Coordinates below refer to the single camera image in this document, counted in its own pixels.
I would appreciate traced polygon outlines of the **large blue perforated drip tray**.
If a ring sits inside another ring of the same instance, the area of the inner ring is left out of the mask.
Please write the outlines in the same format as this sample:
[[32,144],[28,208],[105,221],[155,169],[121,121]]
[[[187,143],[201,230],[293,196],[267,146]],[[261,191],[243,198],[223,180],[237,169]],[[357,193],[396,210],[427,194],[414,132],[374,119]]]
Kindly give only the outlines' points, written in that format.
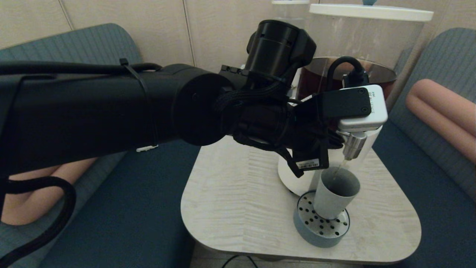
[[307,191],[297,201],[293,223],[299,235],[319,248],[336,246],[350,230],[350,215],[344,209],[336,219],[320,217],[314,209],[316,191]]

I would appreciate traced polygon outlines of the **blue upholstered bench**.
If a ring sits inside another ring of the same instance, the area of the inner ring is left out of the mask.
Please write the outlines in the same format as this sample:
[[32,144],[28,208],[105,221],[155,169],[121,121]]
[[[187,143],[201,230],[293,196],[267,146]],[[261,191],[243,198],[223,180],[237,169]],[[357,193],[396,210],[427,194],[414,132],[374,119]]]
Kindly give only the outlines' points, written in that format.
[[[144,62],[132,37],[109,23],[0,48],[0,61]],[[181,197],[200,147],[183,141],[97,159],[75,183],[68,226],[9,268],[189,268],[195,241]]]
[[374,143],[422,230],[417,250],[388,268],[476,268],[476,165],[408,110],[423,79],[476,104],[476,29],[448,29],[428,44]]

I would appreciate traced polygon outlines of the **small clear water dispenser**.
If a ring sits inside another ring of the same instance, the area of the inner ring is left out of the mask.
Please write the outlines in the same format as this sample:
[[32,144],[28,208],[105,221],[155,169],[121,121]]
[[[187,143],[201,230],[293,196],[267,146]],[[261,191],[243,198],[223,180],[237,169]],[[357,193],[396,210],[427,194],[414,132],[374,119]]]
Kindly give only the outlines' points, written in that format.
[[304,28],[310,4],[279,4],[273,7],[273,19],[290,23],[298,28]]

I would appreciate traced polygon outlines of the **white lid of tea dispenser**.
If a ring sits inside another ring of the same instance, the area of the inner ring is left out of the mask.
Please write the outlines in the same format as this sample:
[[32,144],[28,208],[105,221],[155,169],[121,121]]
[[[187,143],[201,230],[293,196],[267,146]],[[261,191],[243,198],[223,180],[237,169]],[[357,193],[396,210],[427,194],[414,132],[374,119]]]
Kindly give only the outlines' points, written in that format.
[[429,22],[434,12],[393,6],[369,6],[355,4],[311,4],[311,14],[358,17],[376,20],[398,20],[409,22]]

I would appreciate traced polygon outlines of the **large tea drink dispenser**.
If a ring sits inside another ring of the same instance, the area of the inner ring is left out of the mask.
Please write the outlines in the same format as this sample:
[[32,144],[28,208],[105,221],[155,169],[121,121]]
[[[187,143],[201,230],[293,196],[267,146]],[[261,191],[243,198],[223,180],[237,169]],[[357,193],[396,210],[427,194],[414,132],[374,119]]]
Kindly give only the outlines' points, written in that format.
[[[331,64],[341,56],[352,56],[368,73],[370,84],[381,86],[387,99],[424,25],[425,21],[311,14],[305,29],[317,48],[312,62],[302,68],[296,98],[301,100],[326,90]],[[345,168],[357,171],[362,166],[381,130],[382,127],[369,132],[359,157],[348,162]],[[298,196],[313,187],[313,176],[321,171],[306,171],[301,178],[296,178],[286,161],[279,158],[279,178]]]

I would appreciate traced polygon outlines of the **steel tap of tea dispenser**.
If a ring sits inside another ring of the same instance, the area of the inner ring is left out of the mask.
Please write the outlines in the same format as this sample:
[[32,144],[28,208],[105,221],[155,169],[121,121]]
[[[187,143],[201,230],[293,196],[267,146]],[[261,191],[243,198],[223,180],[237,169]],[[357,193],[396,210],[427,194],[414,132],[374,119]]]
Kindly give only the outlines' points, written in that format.
[[343,155],[344,159],[351,161],[356,159],[367,140],[367,134],[365,132],[341,132],[337,131],[340,136],[345,136],[347,140],[344,143]]

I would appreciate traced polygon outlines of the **grey-blue plastic cup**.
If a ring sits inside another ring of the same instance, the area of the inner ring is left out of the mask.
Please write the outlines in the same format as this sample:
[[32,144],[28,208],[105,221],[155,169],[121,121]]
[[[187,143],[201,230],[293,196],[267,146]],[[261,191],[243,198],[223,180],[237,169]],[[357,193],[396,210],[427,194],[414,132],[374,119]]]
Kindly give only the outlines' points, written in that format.
[[360,192],[359,179],[350,170],[330,167],[314,176],[315,212],[324,219],[336,219]]

